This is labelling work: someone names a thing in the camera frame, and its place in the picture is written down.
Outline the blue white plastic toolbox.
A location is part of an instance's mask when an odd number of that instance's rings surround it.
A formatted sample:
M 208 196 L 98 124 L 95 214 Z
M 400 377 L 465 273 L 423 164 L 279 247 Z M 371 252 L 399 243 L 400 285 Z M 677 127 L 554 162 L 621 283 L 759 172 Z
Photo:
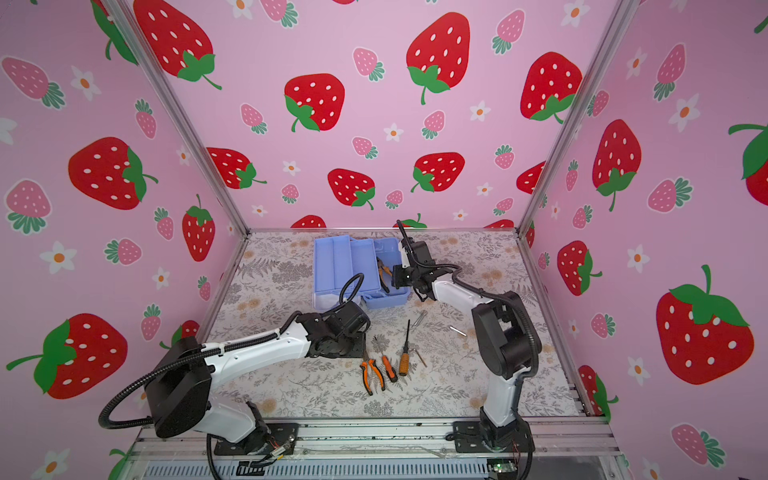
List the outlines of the blue white plastic toolbox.
M 399 264 L 399 241 L 396 238 L 355 240 L 348 235 L 316 239 L 312 298 L 315 309 L 327 311 L 337 306 L 341 290 L 357 274 L 363 275 L 363 281 L 354 302 L 363 301 L 373 310 L 405 305 L 411 290 L 392 286 L 391 293 L 386 295 L 380 285 L 378 258 L 390 269 Z

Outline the yellow black combination pliers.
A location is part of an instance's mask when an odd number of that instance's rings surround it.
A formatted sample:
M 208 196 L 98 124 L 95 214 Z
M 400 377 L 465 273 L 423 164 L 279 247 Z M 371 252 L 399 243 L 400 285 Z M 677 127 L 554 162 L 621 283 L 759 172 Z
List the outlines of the yellow black combination pliers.
M 389 295 L 392 287 L 392 271 L 381 258 L 377 259 L 377 269 L 381 288 L 386 295 Z

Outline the orange black long-nose pliers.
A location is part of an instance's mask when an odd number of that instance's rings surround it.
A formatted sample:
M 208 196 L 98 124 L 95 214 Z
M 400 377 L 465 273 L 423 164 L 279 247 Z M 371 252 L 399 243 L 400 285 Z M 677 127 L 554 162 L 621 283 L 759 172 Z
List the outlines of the orange black long-nose pliers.
M 375 360 L 369 356 L 366 349 L 363 350 L 360 368 L 362 370 L 363 385 L 369 396 L 374 395 L 374 388 L 376 385 L 379 385 L 381 391 L 386 390 L 383 374 Z

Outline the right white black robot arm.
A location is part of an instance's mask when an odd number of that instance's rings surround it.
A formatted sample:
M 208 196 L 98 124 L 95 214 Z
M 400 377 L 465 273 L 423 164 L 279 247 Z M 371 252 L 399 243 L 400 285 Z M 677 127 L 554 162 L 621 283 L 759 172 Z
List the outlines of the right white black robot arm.
M 519 294 L 487 292 L 458 278 L 461 268 L 436 262 L 423 241 L 404 236 L 393 285 L 410 287 L 420 300 L 445 303 L 471 317 L 480 356 L 491 373 L 476 433 L 453 439 L 480 441 L 490 451 L 523 445 L 529 431 L 519 413 L 523 383 L 538 373 L 541 340 Z

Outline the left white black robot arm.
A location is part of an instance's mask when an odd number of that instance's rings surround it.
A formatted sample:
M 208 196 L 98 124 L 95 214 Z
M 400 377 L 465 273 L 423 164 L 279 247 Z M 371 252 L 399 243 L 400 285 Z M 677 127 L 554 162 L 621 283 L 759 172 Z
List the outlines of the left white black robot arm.
M 303 358 L 360 358 L 370 318 L 355 302 L 327 312 L 296 311 L 279 328 L 237 340 L 200 344 L 187 338 L 167 352 L 145 383 L 155 434 L 188 431 L 244 443 L 266 434 L 258 409 L 217 399 L 215 390 L 242 375 Z

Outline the orange handled small screwdriver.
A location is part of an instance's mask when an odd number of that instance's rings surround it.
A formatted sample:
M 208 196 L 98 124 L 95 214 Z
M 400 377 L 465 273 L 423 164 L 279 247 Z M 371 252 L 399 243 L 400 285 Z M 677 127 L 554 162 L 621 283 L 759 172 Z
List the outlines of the orange handled small screwdriver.
M 378 353 L 381 356 L 381 360 L 383 362 L 383 365 L 385 367 L 385 373 L 387 378 L 392 382 L 396 383 L 398 381 L 398 376 L 392 366 L 392 363 L 389 359 L 389 357 L 385 354 L 384 349 L 382 348 L 379 340 L 377 337 L 374 337 L 374 345 L 378 351 Z

